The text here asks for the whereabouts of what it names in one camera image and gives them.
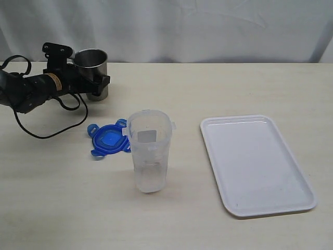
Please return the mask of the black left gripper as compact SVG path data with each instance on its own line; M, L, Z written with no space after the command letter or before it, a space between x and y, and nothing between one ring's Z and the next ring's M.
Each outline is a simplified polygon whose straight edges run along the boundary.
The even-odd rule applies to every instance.
M73 55L73 49L69 46L45 42L42 51L47 59L43 73L56 76L60 82L57 91L101 95L110 83L110 76L105 74L94 74L92 79L82 76L74 64L67 62Z

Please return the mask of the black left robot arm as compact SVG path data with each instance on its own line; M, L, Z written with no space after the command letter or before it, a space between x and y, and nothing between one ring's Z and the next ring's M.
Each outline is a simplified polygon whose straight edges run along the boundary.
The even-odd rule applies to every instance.
M8 57L1 65L1 104L22 114L29 113L47 100L67 94L87 94L99 101L107 96L110 76L106 52L84 49L77 53L66 45L46 42L42 51L47 66L42 74L30 76L32 64L25 72L6 72L5 67L19 55Z

